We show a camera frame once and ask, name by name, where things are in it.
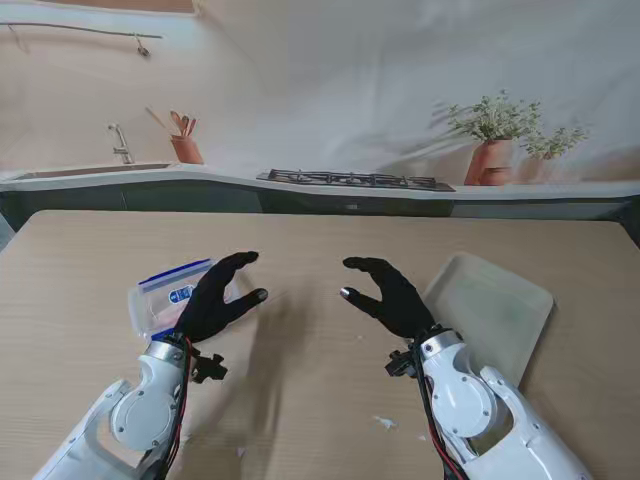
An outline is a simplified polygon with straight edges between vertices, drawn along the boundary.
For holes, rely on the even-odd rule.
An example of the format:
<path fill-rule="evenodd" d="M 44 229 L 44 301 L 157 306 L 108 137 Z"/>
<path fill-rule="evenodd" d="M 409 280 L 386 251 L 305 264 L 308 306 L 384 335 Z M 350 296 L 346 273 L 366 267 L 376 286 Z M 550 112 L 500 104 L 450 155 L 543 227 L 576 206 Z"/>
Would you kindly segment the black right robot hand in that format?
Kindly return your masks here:
<path fill-rule="evenodd" d="M 414 285 L 388 261 L 373 257 L 347 257 L 348 269 L 367 273 L 378 286 L 376 300 L 352 287 L 343 287 L 340 295 L 351 305 L 378 320 L 401 338 L 421 338 L 436 330 L 436 322 Z"/>

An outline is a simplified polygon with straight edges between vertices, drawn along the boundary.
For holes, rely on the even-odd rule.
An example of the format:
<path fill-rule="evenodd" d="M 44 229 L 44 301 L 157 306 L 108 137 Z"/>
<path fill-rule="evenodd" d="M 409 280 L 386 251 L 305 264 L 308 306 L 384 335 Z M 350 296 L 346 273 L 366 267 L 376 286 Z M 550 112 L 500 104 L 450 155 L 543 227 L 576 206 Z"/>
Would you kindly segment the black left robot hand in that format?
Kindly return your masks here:
<path fill-rule="evenodd" d="M 258 257 L 255 251 L 237 252 L 213 265 L 193 290 L 174 331 L 192 343 L 203 342 L 264 302 L 268 298 L 268 291 L 264 288 L 255 289 L 230 303 L 224 300 L 226 287 L 236 272 Z"/>

